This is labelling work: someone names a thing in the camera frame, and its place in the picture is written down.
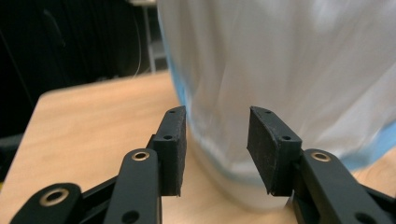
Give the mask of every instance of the plastic bag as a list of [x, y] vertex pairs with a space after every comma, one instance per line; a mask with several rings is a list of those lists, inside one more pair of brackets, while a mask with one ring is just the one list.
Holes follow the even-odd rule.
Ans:
[[353, 168], [395, 144], [393, 124], [382, 139], [388, 148], [370, 145], [396, 119], [395, 1], [162, 0], [158, 7], [192, 134], [225, 175], [260, 181], [246, 150], [251, 105], [277, 113], [304, 149], [359, 154]]

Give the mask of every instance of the table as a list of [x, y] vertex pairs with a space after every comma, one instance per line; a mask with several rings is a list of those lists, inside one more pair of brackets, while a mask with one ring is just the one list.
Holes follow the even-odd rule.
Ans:
[[[39, 99], [0, 192], [8, 223], [38, 190], [61, 182], [92, 188], [119, 172], [123, 156], [145, 147], [166, 110], [178, 106], [169, 74], [126, 77], [45, 93]], [[233, 202], [188, 152], [181, 197], [163, 198], [163, 223], [295, 223], [289, 207], [250, 211]], [[396, 195], [396, 148], [356, 172], [358, 180]]]

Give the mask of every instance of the wooden table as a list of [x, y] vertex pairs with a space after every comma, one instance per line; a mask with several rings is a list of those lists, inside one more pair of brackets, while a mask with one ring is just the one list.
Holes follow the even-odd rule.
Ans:
[[[8, 223], [31, 195], [48, 185], [72, 182], [85, 191], [116, 175], [123, 156], [145, 147], [164, 112], [175, 106], [166, 73], [44, 94], [0, 193], [0, 223]], [[395, 196], [396, 148], [355, 176]], [[194, 158], [190, 143], [181, 197], [163, 198], [163, 223], [295, 222], [288, 207], [258, 213], [227, 198]]]

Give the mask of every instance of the wooden tabletop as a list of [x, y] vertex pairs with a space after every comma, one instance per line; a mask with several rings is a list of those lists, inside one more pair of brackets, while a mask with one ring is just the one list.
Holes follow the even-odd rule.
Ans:
[[[176, 106], [167, 73], [44, 94], [0, 192], [0, 223], [8, 223], [30, 196], [48, 185], [71, 182], [85, 191], [113, 177], [123, 156], [145, 147], [164, 112]], [[163, 223], [296, 222], [289, 207], [258, 213], [230, 200], [190, 147], [189, 143], [181, 197], [163, 198]], [[355, 176], [395, 196], [396, 148]]]

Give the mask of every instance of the translucent plastic bag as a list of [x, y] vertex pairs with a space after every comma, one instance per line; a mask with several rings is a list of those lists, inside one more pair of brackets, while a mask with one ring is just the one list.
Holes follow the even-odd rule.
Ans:
[[303, 148], [330, 151], [351, 168], [395, 145], [396, 1], [161, 0], [158, 7], [192, 134], [231, 179], [260, 181], [246, 150], [251, 105], [277, 113]]

